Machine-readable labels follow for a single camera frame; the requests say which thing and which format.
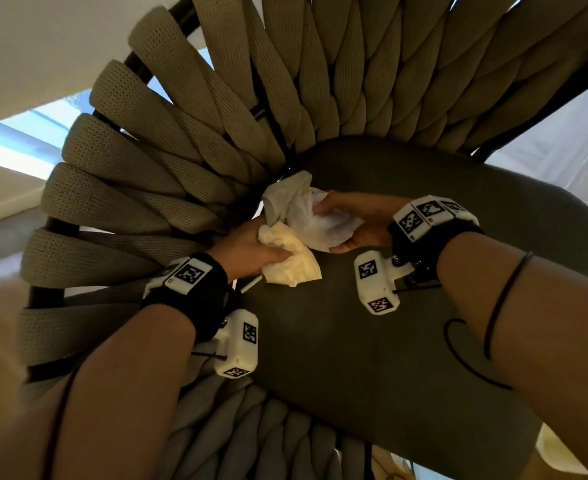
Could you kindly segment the person's left hand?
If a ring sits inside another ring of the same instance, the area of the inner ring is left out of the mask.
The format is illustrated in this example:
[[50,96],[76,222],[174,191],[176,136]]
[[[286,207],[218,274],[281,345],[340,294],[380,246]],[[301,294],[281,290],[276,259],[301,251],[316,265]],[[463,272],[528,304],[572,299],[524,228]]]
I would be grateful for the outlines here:
[[266,218],[260,215],[243,223],[208,250],[207,254],[226,272],[228,283],[261,272],[260,245],[263,244],[258,241],[258,232],[263,225],[266,225]]

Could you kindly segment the cream round object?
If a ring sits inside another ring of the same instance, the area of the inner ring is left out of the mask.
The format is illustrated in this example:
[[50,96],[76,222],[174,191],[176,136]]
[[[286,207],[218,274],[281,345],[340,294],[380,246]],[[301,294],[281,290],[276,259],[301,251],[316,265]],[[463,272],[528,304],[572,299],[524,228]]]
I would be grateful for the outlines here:
[[567,474],[588,476],[588,469],[546,423],[541,425],[535,448],[549,467]]

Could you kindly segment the person's left forearm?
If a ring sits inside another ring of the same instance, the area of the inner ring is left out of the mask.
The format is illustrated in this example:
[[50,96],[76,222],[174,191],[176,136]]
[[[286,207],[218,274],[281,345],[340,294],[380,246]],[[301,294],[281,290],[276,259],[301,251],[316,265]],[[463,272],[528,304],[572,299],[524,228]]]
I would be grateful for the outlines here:
[[[73,380],[51,480],[151,480],[170,436],[195,340],[191,321],[148,306],[100,345]],[[0,435],[0,480],[41,480],[68,379]]]

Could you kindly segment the thin black forearm band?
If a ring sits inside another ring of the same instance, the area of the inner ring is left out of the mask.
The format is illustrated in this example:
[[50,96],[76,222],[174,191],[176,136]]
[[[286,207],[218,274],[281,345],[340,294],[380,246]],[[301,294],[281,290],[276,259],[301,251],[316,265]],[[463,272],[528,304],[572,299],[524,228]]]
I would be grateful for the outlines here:
[[495,305],[490,313],[490,317],[489,317],[489,320],[488,320],[488,323],[487,323],[487,326],[486,326],[486,329],[484,332],[484,337],[483,337],[483,342],[482,342],[484,357],[489,361],[491,361],[492,338],[493,338],[494,330],[495,330],[499,315],[501,313],[502,307],[503,307],[510,291],[512,290],[513,285],[515,284],[515,282],[517,281],[517,279],[521,275],[524,268],[526,268],[528,263],[531,261],[533,256],[534,256],[534,253],[530,251],[530,252],[526,253],[520,259],[517,266],[513,269],[512,273],[509,275],[503,288],[501,288],[500,293],[498,295],[498,298],[495,302]]

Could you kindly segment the white cloth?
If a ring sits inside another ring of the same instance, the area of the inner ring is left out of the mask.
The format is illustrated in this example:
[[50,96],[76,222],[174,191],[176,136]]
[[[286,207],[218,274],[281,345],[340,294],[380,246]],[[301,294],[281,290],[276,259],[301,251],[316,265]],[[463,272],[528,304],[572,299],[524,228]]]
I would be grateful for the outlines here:
[[342,210],[316,214],[314,207],[328,193],[311,184],[312,175],[299,171],[268,186],[262,196],[266,222],[282,222],[308,248],[329,252],[352,238],[363,219]]

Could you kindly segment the dark grey seat cushion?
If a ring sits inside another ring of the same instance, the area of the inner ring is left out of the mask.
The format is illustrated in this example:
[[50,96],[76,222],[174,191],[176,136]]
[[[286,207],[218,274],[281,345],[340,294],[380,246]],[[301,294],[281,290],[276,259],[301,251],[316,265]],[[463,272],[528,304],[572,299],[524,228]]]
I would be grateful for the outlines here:
[[[588,276],[588,206],[524,175],[376,137],[325,141],[294,160],[315,187],[428,194],[470,210],[496,240]],[[242,307],[260,322],[256,382],[344,433],[458,480],[517,480],[541,421],[514,392],[474,377],[450,353],[457,316],[441,289],[400,294],[377,317],[358,299],[354,259],[316,253],[322,280],[259,283]]]

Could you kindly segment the cream yellow cloth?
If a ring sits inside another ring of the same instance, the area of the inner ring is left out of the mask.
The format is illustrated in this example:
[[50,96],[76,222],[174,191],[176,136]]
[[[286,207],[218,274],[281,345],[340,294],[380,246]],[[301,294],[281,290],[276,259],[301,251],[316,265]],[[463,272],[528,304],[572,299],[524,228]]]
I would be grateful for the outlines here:
[[269,247],[289,251],[286,260],[268,264],[261,269],[267,283],[296,287],[305,282],[322,279],[322,273],[312,251],[284,223],[259,228],[258,241]]

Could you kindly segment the person's right forearm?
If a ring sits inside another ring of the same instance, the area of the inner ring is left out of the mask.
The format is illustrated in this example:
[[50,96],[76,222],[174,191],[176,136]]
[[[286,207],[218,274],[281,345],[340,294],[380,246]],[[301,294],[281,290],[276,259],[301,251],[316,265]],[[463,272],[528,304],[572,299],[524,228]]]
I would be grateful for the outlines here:
[[493,315],[525,256],[462,233],[443,249],[437,273],[494,366],[588,469],[588,277],[532,257]]

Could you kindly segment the person's right hand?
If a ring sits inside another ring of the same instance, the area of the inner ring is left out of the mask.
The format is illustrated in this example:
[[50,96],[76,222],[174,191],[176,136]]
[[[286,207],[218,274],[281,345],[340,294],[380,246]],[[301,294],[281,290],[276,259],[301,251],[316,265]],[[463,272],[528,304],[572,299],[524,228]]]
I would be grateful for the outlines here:
[[313,210],[318,215],[340,210],[356,216],[363,223],[354,233],[375,235],[375,246],[371,247],[390,247],[392,237],[387,228],[392,223],[394,214],[410,201],[411,198],[394,195],[332,191]]

